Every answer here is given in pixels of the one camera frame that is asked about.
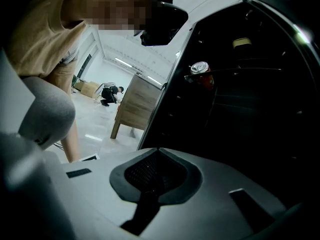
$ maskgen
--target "white floor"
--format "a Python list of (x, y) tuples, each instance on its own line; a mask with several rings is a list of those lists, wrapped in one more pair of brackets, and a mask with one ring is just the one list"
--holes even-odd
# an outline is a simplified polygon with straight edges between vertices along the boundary
[[(108, 154), (136, 151), (143, 130), (121, 125), (116, 139), (110, 139), (118, 104), (102, 106), (99, 100), (89, 98), (80, 92), (71, 94), (75, 106), (79, 149), (82, 158), (98, 154), (101, 158)], [(61, 163), (67, 163), (65, 153), (56, 146), (47, 150), (55, 152)]]

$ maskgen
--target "beige shirt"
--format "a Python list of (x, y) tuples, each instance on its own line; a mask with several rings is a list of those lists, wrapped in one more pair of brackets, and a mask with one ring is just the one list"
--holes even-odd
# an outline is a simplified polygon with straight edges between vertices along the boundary
[(64, 0), (32, 0), (4, 49), (21, 77), (36, 76), (70, 93), (76, 61), (60, 63), (86, 28), (72, 29), (61, 23)]

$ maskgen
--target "black slot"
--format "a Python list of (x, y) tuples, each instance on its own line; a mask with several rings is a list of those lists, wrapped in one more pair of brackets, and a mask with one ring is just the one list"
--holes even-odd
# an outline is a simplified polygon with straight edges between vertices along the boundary
[(274, 222), (274, 219), (244, 189), (229, 192), (254, 233), (260, 232)]
[(74, 171), (66, 172), (66, 175), (69, 177), (69, 179), (71, 179), (71, 178), (75, 178), (75, 177), (78, 177), (78, 176), (81, 176), (81, 175), (85, 175), (85, 174), (88, 174), (88, 173), (92, 173), (92, 171), (86, 168), (86, 169), (74, 170)]

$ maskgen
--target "wooden table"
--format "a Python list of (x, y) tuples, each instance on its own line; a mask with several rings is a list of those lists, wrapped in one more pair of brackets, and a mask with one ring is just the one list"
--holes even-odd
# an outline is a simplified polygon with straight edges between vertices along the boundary
[(144, 130), (160, 92), (160, 86), (134, 75), (116, 114), (110, 138), (117, 137), (120, 125)]

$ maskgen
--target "fluorescent light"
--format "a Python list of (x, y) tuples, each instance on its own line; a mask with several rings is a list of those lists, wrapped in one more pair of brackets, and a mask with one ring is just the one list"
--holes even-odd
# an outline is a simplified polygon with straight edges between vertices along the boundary
[(90, 138), (90, 139), (93, 139), (93, 140), (102, 142), (102, 138), (97, 138), (97, 137), (91, 136), (91, 135), (89, 135), (89, 134), (86, 134), (86, 135), (84, 135), (84, 136), (86, 136), (87, 138)]
[(127, 65), (128, 67), (132, 68), (132, 66), (128, 63), (125, 63), (124, 61), (122, 61), (121, 59), (115, 58), (118, 62), (121, 62), (124, 65)]
[(162, 86), (162, 83), (160, 83), (160, 82), (158, 82), (158, 81), (154, 80), (152, 77), (148, 76), (148, 78), (149, 78), (150, 80), (152, 80), (152, 81), (156, 82), (158, 85), (161, 85), (161, 86)]
[(303, 42), (303, 43), (307, 43), (310, 44), (310, 40), (309, 38), (306, 36), (306, 34), (296, 25), (293, 24), (294, 28), (297, 30), (297, 38)]

